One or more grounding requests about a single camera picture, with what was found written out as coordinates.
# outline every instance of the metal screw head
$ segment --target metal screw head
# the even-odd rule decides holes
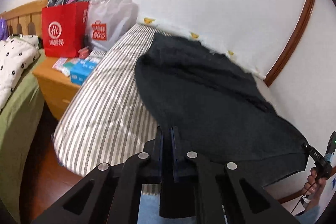
[[[146,159],[146,158],[148,158],[148,153],[146,153],[146,152],[141,152],[141,153],[139,153],[139,155],[138,155],[138,157],[140,158],[140,159]]]
[[[187,153],[187,157],[190,158],[190,159],[194,159],[194,158],[197,157],[197,153],[194,152],[194,151],[189,151],[189,152]]]
[[[107,163],[105,163],[105,162],[103,162],[103,163],[101,163],[101,164],[98,165],[98,169],[99,169],[100,171],[105,171],[105,170],[107,170],[108,168],[109,168],[109,165],[108,165]]]
[[[228,162],[226,167],[230,170],[236,170],[237,169],[237,165],[234,162]]]

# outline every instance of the wooden headboard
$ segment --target wooden headboard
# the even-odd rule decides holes
[[[9,34],[36,34],[42,36],[41,10],[48,0],[36,0],[4,12],[0,17],[7,22]]]

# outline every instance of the wooden trim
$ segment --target wooden trim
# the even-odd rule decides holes
[[[12,19],[17,18],[24,15],[30,15],[33,13],[41,13],[42,8],[46,7],[48,4],[48,0],[36,0],[30,3],[21,5],[19,7],[14,8],[8,12],[4,12],[0,15],[4,19]]]
[[[285,67],[286,63],[288,62],[289,58],[293,54],[296,46],[298,45],[303,32],[305,31],[312,9],[314,7],[315,0],[306,0],[299,21],[296,24],[296,27],[288,40],[285,48],[283,49],[283,52],[280,54],[278,60],[275,62],[271,70],[266,75],[266,78],[264,79],[265,84],[269,87],[275,78],[280,74],[282,69]]]
[[[335,174],[336,174],[336,166],[333,168],[330,177],[332,177],[332,176],[335,175]],[[298,198],[298,197],[300,197],[300,196],[302,196],[302,192],[301,192],[301,190],[300,190],[300,191],[297,191],[297,192],[295,192],[295,193],[293,193],[293,194],[291,194],[291,195],[285,196],[284,198],[280,198],[280,199],[278,199],[278,201],[280,202],[280,204],[282,204],[282,203],[286,203],[286,202],[288,202],[288,201],[291,201],[291,200],[293,200],[293,199],[296,199],[296,198]]]

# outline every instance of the wooden nightstand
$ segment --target wooden nightstand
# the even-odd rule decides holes
[[[33,75],[37,78],[51,113],[60,120],[80,86],[71,83],[69,77],[52,68],[57,60],[56,57],[47,57],[34,69]]]

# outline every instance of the package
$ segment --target package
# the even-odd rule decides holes
[[[82,48],[78,51],[79,53],[79,58],[80,59],[85,59],[89,56],[90,54],[90,51],[89,51],[89,47],[85,47],[85,48]]]
[[[96,66],[97,63],[86,60],[79,61],[70,70],[71,82],[74,84],[82,85]]]
[[[106,52],[102,52],[102,51],[92,51],[90,53],[90,57],[96,57],[96,58],[103,59],[105,54],[106,54]]]
[[[64,63],[61,72],[66,76],[70,76],[70,71],[74,65],[76,65],[80,61],[80,58],[70,59],[68,62]]]
[[[88,2],[42,9],[42,37],[48,57],[78,57],[83,48]]]
[[[0,18],[0,40],[6,40],[9,37],[6,20]]]
[[[130,28],[132,0],[90,0],[86,33],[90,49],[108,51]]]
[[[66,57],[59,58],[52,68],[62,72],[63,65],[67,60],[68,59]]]

